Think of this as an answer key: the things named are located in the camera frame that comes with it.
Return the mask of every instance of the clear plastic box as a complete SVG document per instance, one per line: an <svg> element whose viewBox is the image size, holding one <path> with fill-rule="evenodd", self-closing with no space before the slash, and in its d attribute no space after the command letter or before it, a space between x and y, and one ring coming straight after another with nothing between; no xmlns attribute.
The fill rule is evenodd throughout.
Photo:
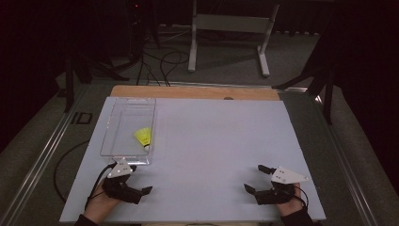
<svg viewBox="0 0 399 226"><path fill-rule="evenodd" d="M146 128L152 137L156 100L153 98L117 98L109 117L102 156L118 161L125 158L129 165L149 165L152 143L145 147L135 132Z"/></svg>

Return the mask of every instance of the gray carpet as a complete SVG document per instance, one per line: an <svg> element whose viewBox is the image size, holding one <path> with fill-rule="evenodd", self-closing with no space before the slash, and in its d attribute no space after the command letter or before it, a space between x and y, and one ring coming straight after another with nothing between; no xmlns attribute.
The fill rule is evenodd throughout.
<svg viewBox="0 0 399 226"><path fill-rule="evenodd" d="M180 64L168 75L168 81L176 83L202 83L221 85L254 85L272 86L288 81L299 75L303 68L317 36L295 36L275 34L272 36L266 49L271 75L264 78L260 74L255 46L260 37L251 37L244 41L209 41L203 39L199 43L197 70L187 72L187 63ZM189 37L180 36L168 42L162 42L163 47L178 48L188 53ZM162 57L170 50L161 51L151 49L154 45L146 46L145 52ZM178 61L179 55L171 55L168 61ZM162 82L160 61L145 55L144 61L150 66L143 70L140 84L147 83L147 77L154 80L151 72ZM88 113L93 119L90 124L69 124L63 138L57 144L45 171L17 217L15 225L65 225L58 223L63 208L62 200L57 196L53 186L53 173L57 161L69 149L88 140L98 119L104 99L109 95L115 84L135 84L140 64L120 72L121 75L131 78L129 82L117 82L100 74L95 74L91 85L83 86L85 92L82 99L72 110L72 114ZM165 64L167 72L172 67ZM311 80L297 84L306 87ZM340 142L347 161L353 167L361 185L364 196L375 214L376 225L397 225L399 217L399 201L396 193L390 186L387 177L379 166L373 150L361 131L356 118L347 106L338 88L334 89L332 121L330 128L321 118L318 106L312 97L301 92L284 92L280 95L290 113L298 141L304 152L317 186L321 202L325 208L327 220L324 225L367 225L362 220L348 182L343 176L345 172L340 168L340 162L335 153L337 146L331 130ZM56 129L63 114L64 99L53 98L35 116L21 133L8 145L0 155L0 212L5 213L12 198L22 185L25 175L39 153L46 146L46 142ZM77 172L87 144L82 144L68 154L59 165L56 181L61 193L68 195L73 178Z"/></svg>

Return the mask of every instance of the dark curtain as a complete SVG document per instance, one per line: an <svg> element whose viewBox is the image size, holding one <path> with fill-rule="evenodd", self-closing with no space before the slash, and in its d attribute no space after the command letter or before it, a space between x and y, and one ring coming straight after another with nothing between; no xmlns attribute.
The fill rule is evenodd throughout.
<svg viewBox="0 0 399 226"><path fill-rule="evenodd" d="M399 4L340 0L336 7L304 72L332 68L335 84L398 192Z"/></svg>
<svg viewBox="0 0 399 226"><path fill-rule="evenodd" d="M0 98L3 128L0 151L58 91L55 77L63 71L56 30L61 27L61 1L0 3Z"/></svg>

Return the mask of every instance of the hand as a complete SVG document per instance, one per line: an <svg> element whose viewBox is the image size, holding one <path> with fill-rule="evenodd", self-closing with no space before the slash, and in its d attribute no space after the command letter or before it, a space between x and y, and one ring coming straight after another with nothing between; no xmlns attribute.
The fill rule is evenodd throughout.
<svg viewBox="0 0 399 226"><path fill-rule="evenodd" d="M120 200L109 198L103 190L104 179L97 185L96 190L88 207L83 214L96 224L100 224L111 213L111 211L120 203Z"/></svg>
<svg viewBox="0 0 399 226"><path fill-rule="evenodd" d="M295 195L300 198L300 187L299 183L295 183ZM279 212L282 217L288 216L290 214L293 214L296 211L299 211L303 208L302 202L298 199L292 198L289 202L286 202L284 204L277 204L277 207L279 209Z"/></svg>

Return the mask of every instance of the black cable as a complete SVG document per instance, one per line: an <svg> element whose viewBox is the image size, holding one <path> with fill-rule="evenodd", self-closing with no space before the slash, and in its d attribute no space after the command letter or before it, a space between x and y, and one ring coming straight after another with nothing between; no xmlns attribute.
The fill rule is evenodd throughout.
<svg viewBox="0 0 399 226"><path fill-rule="evenodd" d="M65 158L65 156L67 156L69 153L71 153L73 150L77 149L78 147L88 143L89 140L83 141L79 144L76 144L75 146L73 146L71 149L69 149L68 151L66 151L64 154L62 154L62 156L59 158L59 160L56 162L56 166L53 172L53 185L54 188L56 190L56 194L59 196L59 198L65 203L67 202L67 199L61 194L59 188L58 188L58 184L56 183L56 173L58 171L58 167L61 164L62 160Z"/></svg>
<svg viewBox="0 0 399 226"><path fill-rule="evenodd" d="M164 56L162 56L162 59L161 59L161 61L160 61L160 66L159 66L160 69L161 69L161 73L162 73L162 75L164 76L165 83L167 83L167 86L170 86L170 83L168 82L168 75L169 75L175 68L177 68L178 64L174 64L174 66L173 66L167 73L164 72L164 69L163 69L162 65L163 65L163 63L165 62L165 58L166 58L167 56L169 56L169 55L172 55L172 54L179 54L179 56L180 56L179 62L181 62L181 60L182 60L182 52L181 52L181 51L174 51L174 52L170 52L170 53L165 54Z"/></svg>
<svg viewBox="0 0 399 226"><path fill-rule="evenodd" d="M93 188L91 189L90 195L88 196L88 199L87 199L87 201L86 201L85 210L86 210L86 208L88 207L88 202L89 202L92 198L94 198L94 197L97 196L97 195L96 195L96 196L93 197L93 194L94 194L94 191L96 190L97 185L99 184L101 178L103 177L103 174L104 174L108 169L112 169L112 168L114 168L115 166L117 166L117 162L112 163L112 164L109 164L108 166L106 166L106 167L100 172L99 176L97 177L96 183L94 183L94 186L93 186Z"/></svg>
<svg viewBox="0 0 399 226"><path fill-rule="evenodd" d="M182 52L182 51L179 51L179 50L177 50L177 49L175 49L175 48L170 48L170 47L165 48L165 47L163 47L163 48L161 48L161 49L171 49L171 50L173 50L173 51L170 52L170 53L167 53L167 54L163 55L161 58L159 58L159 57L157 57L157 56L154 56L154 55L151 55L151 54L148 54L148 53L146 53L146 52L143 52L143 55L146 55L146 56L148 56L148 57L152 57L152 58L155 58L155 59L160 60L160 70L161 70L161 74L162 74L162 76L163 76L163 78L164 78L165 85L166 85L167 87L170 87L170 83L168 82L168 75L169 75L174 69L176 69L178 65L187 62L188 59L189 59L189 57L188 57L188 54L187 54L187 53ZM166 58L167 56L172 55L172 54L179 54L179 56L180 56L179 61L177 61L177 62L172 62L172 61L165 60L165 58ZM183 61L182 61L182 58L183 58L182 55L186 55L186 59L183 60ZM172 64L172 65L173 65L172 69L170 69L167 73L164 71L164 67L163 67L164 63L168 63L168 64ZM151 76L155 79L155 81L158 83L158 85L161 86L160 83L159 83L159 81L156 79L155 75L152 73L151 66L150 66L149 64L145 63L145 62L144 62L144 59L142 59L142 64L144 64L144 65L146 66L147 70L149 71L149 73L147 74L147 76L148 76L148 77L147 77L147 84L149 83L149 80L150 80L149 75L151 75Z"/></svg>

